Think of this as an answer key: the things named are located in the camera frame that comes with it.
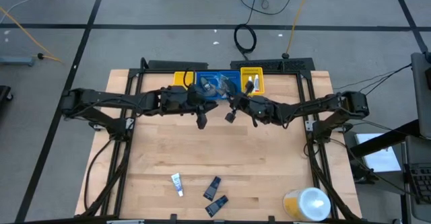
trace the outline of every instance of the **wooden table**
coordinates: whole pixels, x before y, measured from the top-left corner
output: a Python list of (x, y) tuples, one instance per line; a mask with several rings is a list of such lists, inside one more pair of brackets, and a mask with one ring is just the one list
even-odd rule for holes
[[(106, 91), (123, 94), (127, 75), (128, 70), (112, 70)], [(166, 87), (172, 78), (171, 74), (145, 74), (142, 91)], [(313, 71), (312, 82), (317, 98), (332, 93), (328, 72)], [(293, 75), (265, 75), (265, 91), (271, 100), (289, 104), (300, 101)], [(112, 117), (120, 115), (119, 109), (102, 111)], [(282, 206), (284, 194), (312, 186), (309, 160), (302, 152), (306, 142), (303, 119), (293, 120), (287, 130), (263, 124), (255, 128), (242, 112), (233, 124), (226, 122), (229, 111), (228, 104), (221, 102), (207, 113), (204, 130), (197, 128), (196, 116), (191, 115), (138, 118), (120, 218), (169, 219), (176, 213), (178, 219), (211, 219), (204, 209), (211, 202), (203, 193), (214, 176), (219, 176), (222, 181), (215, 199), (225, 194), (229, 202), (214, 219), (265, 221), (273, 215), (277, 221), (292, 221)], [(332, 138), (343, 141), (339, 133), (333, 133)], [(89, 162), (107, 139), (105, 131), (95, 133)], [(89, 204), (106, 183), (112, 148), (113, 144), (92, 168)], [(326, 151), (335, 190), (353, 213), (361, 216), (345, 148), (328, 143)], [(177, 172), (181, 174), (183, 197), (178, 196), (170, 178)], [(82, 186), (77, 214), (84, 212), (84, 182)], [(116, 192), (114, 187), (108, 213), (112, 213)]]

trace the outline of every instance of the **blue box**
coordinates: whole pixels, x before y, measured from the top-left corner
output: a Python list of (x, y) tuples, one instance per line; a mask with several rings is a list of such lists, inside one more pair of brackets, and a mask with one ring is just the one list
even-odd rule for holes
[[(236, 86), (236, 91), (241, 91), (241, 77), (240, 71), (198, 71), (196, 72), (196, 86), (205, 91), (201, 85), (201, 78), (204, 77), (208, 83), (215, 86), (216, 89), (220, 88), (220, 79), (227, 77)], [(215, 96), (206, 97), (208, 100), (225, 100), (226, 98), (217, 93)]]

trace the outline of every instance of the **floor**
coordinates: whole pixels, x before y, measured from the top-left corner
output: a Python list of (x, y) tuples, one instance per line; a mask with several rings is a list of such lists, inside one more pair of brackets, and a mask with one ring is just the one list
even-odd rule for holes
[[(0, 6), (19, 1), (0, 0)], [(267, 11), (277, 11), (286, 0), (269, 1)], [(399, 0), (307, 0), (291, 57), (312, 57), (318, 70), (330, 72), (334, 87), (407, 65), (410, 54), (420, 51), (420, 38), (431, 46), (431, 0), (404, 1), (407, 13)], [(267, 26), (256, 30), (257, 47), (249, 59), (281, 56), (300, 2), (291, 0), (278, 15), (253, 14), (250, 25)], [(48, 131), (55, 130), (26, 220), (74, 214), (94, 132), (78, 120), (61, 119), (58, 128), (50, 128), (58, 120), (64, 88), (103, 90), (111, 69), (138, 67), (141, 57), (226, 69), (230, 61), (242, 60), (233, 28), (245, 23), (249, 10), (239, 0), (33, 0), (11, 14), (64, 63), (0, 66), (0, 85), (12, 86), (15, 95), (0, 117), (0, 223), (15, 220), (42, 147), (49, 146), (50, 141), (44, 145)], [(238, 36), (244, 47), (251, 43), (246, 32)], [(10, 20), (0, 24), (0, 55), (38, 52)], [(417, 118), (411, 71), (382, 84), (368, 103), (372, 113), (367, 119), (387, 127)], [(355, 131), (382, 132), (365, 124)], [(357, 187), (364, 218), (388, 222), (401, 216), (398, 196)]]

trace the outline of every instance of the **plastic container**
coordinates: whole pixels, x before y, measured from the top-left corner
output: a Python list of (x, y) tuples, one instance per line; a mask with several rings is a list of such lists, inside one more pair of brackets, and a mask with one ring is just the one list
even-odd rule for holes
[[(186, 84), (189, 85), (191, 84), (192, 81), (193, 81), (193, 71), (187, 71)], [(179, 71), (174, 73), (174, 83), (172, 83), (172, 85), (179, 85), (185, 88), (184, 71)]]
[(328, 196), (318, 188), (306, 188), (287, 193), (284, 210), (297, 221), (322, 221), (331, 210)]
[[(196, 72), (196, 84), (202, 88), (200, 84), (201, 78), (204, 77), (208, 80), (208, 83), (214, 85), (217, 89), (220, 88), (220, 78), (227, 77), (231, 82), (233, 82), (236, 86), (236, 91), (240, 91), (241, 80), (240, 80), (240, 72), (239, 71), (198, 71)], [(226, 99), (224, 96), (221, 96), (217, 93), (213, 97), (206, 97), (208, 100), (223, 100)]]
[(245, 92), (245, 85), (248, 82), (248, 78), (251, 77), (253, 84), (255, 83), (256, 75), (259, 78), (259, 91), (253, 90), (250, 94), (252, 96), (259, 96), (265, 93), (265, 86), (263, 83), (263, 70), (261, 67), (242, 67), (241, 68), (241, 91)]

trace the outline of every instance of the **white lid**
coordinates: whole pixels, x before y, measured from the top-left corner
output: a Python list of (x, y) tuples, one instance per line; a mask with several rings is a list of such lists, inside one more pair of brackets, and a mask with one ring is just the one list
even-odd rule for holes
[(298, 198), (298, 205), (302, 214), (311, 221), (322, 221), (331, 210), (328, 196), (318, 188), (303, 190)]

